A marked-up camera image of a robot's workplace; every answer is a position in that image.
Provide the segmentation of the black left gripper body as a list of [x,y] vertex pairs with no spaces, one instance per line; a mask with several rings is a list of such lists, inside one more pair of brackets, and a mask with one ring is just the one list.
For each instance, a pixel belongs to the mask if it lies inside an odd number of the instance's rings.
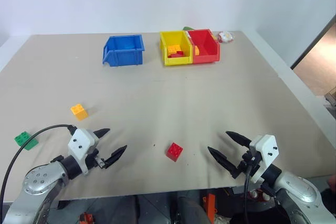
[[104,159],[99,157],[99,151],[96,148],[92,151],[92,153],[87,155],[85,164],[88,170],[94,167],[100,167],[101,169],[106,167]]

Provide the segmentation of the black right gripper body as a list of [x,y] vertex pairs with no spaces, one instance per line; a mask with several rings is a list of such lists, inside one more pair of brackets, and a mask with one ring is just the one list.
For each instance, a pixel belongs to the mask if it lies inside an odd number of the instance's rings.
[[243,160],[240,161],[237,167],[237,176],[239,176],[241,173],[247,175],[248,171],[250,171],[249,175],[252,176],[259,168],[260,154],[253,154],[252,151],[248,150],[242,155],[242,159]]

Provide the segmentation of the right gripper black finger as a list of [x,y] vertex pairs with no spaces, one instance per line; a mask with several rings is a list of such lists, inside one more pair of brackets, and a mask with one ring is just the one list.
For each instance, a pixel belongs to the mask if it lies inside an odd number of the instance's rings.
[[226,131],[226,134],[237,144],[244,147],[250,146],[250,139],[248,139],[247,137],[233,131]]
[[222,154],[220,151],[212,148],[212,147],[207,147],[207,149],[209,150],[210,154],[215,158],[215,160],[223,167],[225,168],[227,171],[229,171],[229,173],[231,174],[232,178],[237,178],[240,174],[240,171],[238,170],[238,168],[232,164],[230,161],[227,160],[227,157]]

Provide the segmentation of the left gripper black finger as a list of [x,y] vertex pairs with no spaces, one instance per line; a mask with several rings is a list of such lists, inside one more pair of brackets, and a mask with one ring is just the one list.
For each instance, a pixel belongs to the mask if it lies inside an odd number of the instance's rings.
[[99,129],[93,132],[93,134],[98,138],[101,139],[110,131],[109,128]]
[[104,160],[104,167],[103,168],[107,169],[108,167],[113,165],[116,161],[118,161],[119,158],[123,155],[123,153],[127,149],[127,147],[128,146],[125,145],[123,147],[118,148],[116,151],[114,151],[107,160]]

